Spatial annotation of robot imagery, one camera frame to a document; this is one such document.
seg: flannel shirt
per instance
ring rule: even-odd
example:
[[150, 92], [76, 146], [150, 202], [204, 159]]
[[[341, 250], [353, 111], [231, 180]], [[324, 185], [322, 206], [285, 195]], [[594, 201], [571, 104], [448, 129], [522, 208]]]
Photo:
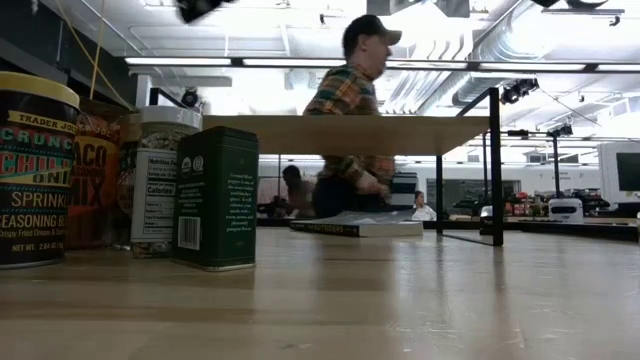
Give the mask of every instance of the flannel shirt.
[[[342, 65], [329, 70], [304, 115], [380, 115], [373, 81], [356, 66]], [[355, 184], [364, 171], [381, 184], [389, 185], [395, 173], [389, 156], [323, 156], [325, 165], [319, 178], [339, 175]]]

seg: person in white shirt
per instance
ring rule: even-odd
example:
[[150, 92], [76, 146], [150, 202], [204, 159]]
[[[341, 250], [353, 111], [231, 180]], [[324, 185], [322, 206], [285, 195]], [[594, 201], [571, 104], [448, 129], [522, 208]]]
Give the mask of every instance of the person in white shirt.
[[424, 203], [424, 193], [420, 190], [416, 191], [414, 209], [415, 212], [413, 213], [411, 220], [436, 221], [436, 212]]

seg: baseball cap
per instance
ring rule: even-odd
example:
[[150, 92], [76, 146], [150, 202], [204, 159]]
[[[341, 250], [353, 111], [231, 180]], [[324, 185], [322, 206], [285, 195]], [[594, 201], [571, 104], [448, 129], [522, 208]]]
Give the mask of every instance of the baseball cap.
[[388, 30], [384, 27], [380, 18], [375, 15], [362, 15], [353, 20], [344, 31], [342, 48], [345, 54], [349, 54], [355, 49], [360, 35], [383, 36], [387, 39], [387, 44], [392, 46], [400, 41], [402, 31]]

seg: seasoning container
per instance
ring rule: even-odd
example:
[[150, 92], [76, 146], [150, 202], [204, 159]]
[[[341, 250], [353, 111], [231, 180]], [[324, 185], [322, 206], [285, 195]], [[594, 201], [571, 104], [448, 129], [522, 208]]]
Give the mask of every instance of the seasoning container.
[[178, 148], [171, 257], [205, 271], [255, 266], [259, 143], [214, 127]]
[[75, 161], [71, 172], [71, 204], [65, 248], [89, 249], [113, 242], [113, 207], [120, 118], [129, 111], [95, 100], [80, 99]]
[[131, 221], [134, 258], [167, 257], [173, 231], [178, 144], [202, 129], [200, 114], [171, 106], [140, 110]]
[[131, 246], [136, 155], [141, 136], [140, 114], [131, 114], [120, 119], [120, 164], [116, 177], [116, 206], [113, 215], [116, 249], [129, 250]]
[[56, 82], [0, 72], [0, 269], [64, 259], [79, 102]]

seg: yellow cable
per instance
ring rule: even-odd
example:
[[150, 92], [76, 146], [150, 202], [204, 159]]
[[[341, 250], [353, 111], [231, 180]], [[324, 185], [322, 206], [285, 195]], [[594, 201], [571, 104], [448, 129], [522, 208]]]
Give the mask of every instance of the yellow cable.
[[93, 66], [93, 76], [91, 77], [91, 89], [89, 90], [89, 99], [93, 100], [93, 90], [96, 87], [96, 75], [98, 72], [98, 64], [100, 62], [100, 49], [102, 48], [102, 35], [104, 35], [104, 14], [107, 0], [102, 0], [102, 10], [100, 11], [100, 34], [98, 35], [98, 48], [96, 49], [96, 58]]
[[100, 78], [102, 78], [102, 80], [107, 84], [107, 87], [109, 87], [109, 90], [111, 90], [116, 95], [118, 100], [120, 100], [120, 102], [123, 105], [125, 105], [129, 110], [134, 111], [135, 108], [133, 106], [131, 106], [128, 102], [126, 102], [122, 98], [122, 96], [120, 96], [120, 94], [118, 94], [118, 92], [113, 87], [113, 85], [111, 85], [111, 82], [109, 82], [109, 80], [107, 80], [107, 77], [104, 76], [104, 74], [102, 73], [102, 70], [100, 70], [100, 68], [98, 68], [97, 64], [93, 61], [93, 59], [91, 58], [91, 55], [89, 55], [89, 52], [87, 51], [87, 48], [84, 47], [84, 44], [82, 44], [82, 41], [78, 37], [78, 34], [76, 34], [75, 29], [71, 25], [71, 21], [69, 21], [69, 18], [67, 17], [67, 14], [65, 13], [64, 9], [62, 8], [62, 5], [60, 4], [60, 0], [56, 0], [56, 3], [58, 4], [58, 9], [60, 9], [60, 13], [62, 14], [62, 17], [64, 18], [65, 22], [67, 23], [67, 26], [69, 27], [69, 30], [71, 30], [71, 34], [73, 34], [73, 37], [78, 42], [78, 45], [80, 45], [80, 48], [82, 49], [82, 52], [84, 52], [84, 55], [87, 57], [87, 59], [89, 59], [89, 61], [91, 62], [91, 65], [94, 66], [95, 70], [100, 75]]

